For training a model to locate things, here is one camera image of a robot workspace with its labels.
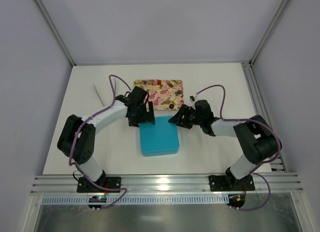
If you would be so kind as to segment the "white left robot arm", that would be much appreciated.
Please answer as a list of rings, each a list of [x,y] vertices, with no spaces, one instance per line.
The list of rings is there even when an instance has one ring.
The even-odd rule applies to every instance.
[[[62,129],[57,148],[68,157],[70,166],[81,173],[78,193],[119,193],[121,178],[109,177],[98,165],[93,153],[96,135],[112,123],[128,119],[130,127],[144,123],[155,123],[153,103],[149,93],[135,86],[132,91],[114,98],[111,105],[88,116],[70,115]]]

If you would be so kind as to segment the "teal lid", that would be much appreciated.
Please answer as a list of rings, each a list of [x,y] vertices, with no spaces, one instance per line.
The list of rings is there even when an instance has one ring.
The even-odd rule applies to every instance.
[[[155,124],[139,125],[140,151],[144,157],[173,155],[179,151],[180,143],[177,126],[170,123],[169,116],[155,117]]]

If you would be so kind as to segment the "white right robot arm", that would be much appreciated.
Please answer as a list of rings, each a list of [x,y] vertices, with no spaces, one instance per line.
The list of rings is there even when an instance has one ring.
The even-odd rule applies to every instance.
[[[262,116],[238,120],[219,118],[204,99],[196,101],[194,106],[183,105],[168,122],[185,129],[199,126],[208,136],[238,140],[242,155],[224,175],[208,177],[212,192],[254,191],[253,172],[282,149],[280,140]]]

